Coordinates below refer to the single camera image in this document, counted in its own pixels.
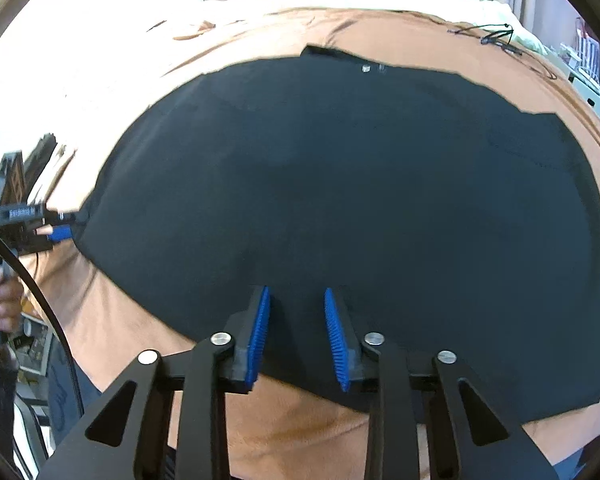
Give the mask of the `person's left hand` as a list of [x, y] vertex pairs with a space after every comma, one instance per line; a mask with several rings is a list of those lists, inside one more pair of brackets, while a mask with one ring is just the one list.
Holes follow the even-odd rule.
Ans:
[[18, 330], [21, 318], [23, 286], [16, 276], [6, 276], [0, 268], [0, 331]]

